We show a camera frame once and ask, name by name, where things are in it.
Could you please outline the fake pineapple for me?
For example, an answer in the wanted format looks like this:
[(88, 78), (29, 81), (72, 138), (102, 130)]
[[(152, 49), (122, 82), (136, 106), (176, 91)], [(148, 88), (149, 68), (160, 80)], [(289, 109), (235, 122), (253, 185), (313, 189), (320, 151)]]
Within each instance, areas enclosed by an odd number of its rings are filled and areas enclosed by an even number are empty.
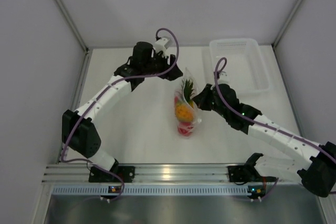
[(179, 106), (174, 106), (174, 113), (177, 120), (180, 122), (192, 123), (195, 118), (194, 102), (192, 98), (195, 95), (194, 82), (191, 78), (183, 78), (180, 86), (175, 90), (174, 97), (182, 95), (185, 103)]

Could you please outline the clear zip top bag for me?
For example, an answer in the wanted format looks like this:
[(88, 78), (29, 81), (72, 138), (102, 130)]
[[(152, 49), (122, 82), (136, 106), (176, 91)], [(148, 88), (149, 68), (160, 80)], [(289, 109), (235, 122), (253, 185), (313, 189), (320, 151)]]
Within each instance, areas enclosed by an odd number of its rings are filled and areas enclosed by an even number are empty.
[(174, 90), (174, 116), (179, 135), (188, 138), (199, 126), (202, 119), (193, 98), (199, 94), (196, 79), (188, 68)]

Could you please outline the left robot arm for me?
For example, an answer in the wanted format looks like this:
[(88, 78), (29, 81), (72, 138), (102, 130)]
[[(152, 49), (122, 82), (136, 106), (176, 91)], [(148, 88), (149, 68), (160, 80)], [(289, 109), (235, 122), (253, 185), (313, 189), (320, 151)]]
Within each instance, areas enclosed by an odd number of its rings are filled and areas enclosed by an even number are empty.
[(99, 169), (102, 178), (108, 182), (117, 179), (119, 163), (103, 149), (95, 122), (146, 78), (159, 77), (173, 81), (182, 76), (177, 66), (180, 54), (167, 55), (166, 50), (162, 38), (155, 44), (138, 42), (126, 63), (116, 69), (108, 83), (93, 98), (62, 115), (61, 139), (64, 148), (69, 147), (81, 154), (81, 161)]

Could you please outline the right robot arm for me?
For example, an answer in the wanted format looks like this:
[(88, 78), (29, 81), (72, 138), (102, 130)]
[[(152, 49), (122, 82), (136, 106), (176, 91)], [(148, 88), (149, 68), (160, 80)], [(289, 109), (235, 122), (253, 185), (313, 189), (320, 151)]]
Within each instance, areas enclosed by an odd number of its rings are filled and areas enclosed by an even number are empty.
[(261, 176), (276, 177), (301, 184), (309, 192), (322, 198), (335, 194), (335, 144), (310, 141), (268, 119), (261, 111), (244, 104), (227, 84), (207, 84), (193, 98), (203, 111), (214, 111), (237, 131), (259, 139), (276, 148), (288, 159), (278, 159), (255, 153), (245, 167), (250, 180)]

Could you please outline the white plastic basket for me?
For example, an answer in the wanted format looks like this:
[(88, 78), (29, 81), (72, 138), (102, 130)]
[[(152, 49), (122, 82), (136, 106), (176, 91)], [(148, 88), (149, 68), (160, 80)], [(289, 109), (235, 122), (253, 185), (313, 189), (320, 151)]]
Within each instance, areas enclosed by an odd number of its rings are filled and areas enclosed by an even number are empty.
[(224, 72), (229, 85), (239, 95), (267, 92), (271, 88), (269, 74), (262, 58), (260, 47), (251, 38), (212, 40), (209, 53), (213, 67), (220, 58), (227, 59)]

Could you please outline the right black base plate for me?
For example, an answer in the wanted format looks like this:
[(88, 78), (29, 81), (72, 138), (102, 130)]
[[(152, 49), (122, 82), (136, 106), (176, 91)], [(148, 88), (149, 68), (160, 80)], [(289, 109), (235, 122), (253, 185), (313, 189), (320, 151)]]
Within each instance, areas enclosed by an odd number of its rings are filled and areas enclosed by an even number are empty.
[(246, 183), (251, 181), (252, 174), (245, 165), (228, 166), (229, 181), (232, 183)]

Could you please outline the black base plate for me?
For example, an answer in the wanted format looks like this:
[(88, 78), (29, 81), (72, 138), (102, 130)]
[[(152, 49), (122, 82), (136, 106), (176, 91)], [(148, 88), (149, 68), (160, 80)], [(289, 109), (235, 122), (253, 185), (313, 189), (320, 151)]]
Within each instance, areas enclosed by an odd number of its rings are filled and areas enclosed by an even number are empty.
[[(135, 177), (135, 167), (134, 166), (119, 166), (115, 174), (121, 178), (124, 183), (131, 183)], [(118, 183), (119, 180), (114, 176), (97, 169), (96, 167), (91, 167), (90, 175), (88, 181), (90, 183)]]
[(232, 183), (246, 183), (251, 181), (252, 174), (245, 165), (228, 166), (229, 181)]

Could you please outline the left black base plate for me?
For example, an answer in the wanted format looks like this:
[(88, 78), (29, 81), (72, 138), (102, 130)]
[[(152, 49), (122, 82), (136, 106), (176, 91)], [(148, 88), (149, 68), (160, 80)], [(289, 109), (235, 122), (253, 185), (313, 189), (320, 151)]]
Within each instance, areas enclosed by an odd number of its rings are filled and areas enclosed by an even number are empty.
[[(124, 183), (131, 183), (135, 177), (135, 167), (134, 166), (119, 166), (115, 174), (121, 178)], [(119, 180), (114, 176), (97, 169), (96, 167), (91, 167), (90, 175), (88, 181), (90, 183), (118, 183)]]

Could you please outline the aluminium mounting rail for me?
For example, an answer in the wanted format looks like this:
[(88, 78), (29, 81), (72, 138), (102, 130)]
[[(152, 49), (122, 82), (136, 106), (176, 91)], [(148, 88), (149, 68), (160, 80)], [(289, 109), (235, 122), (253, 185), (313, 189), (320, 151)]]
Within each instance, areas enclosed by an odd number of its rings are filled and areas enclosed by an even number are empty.
[[(132, 167), (129, 176), (133, 183), (224, 183), (229, 182), (229, 166), (234, 164), (120, 164), (125, 170)], [(74, 184), (87, 183), (92, 173), (86, 164), (47, 165), (42, 182)]]

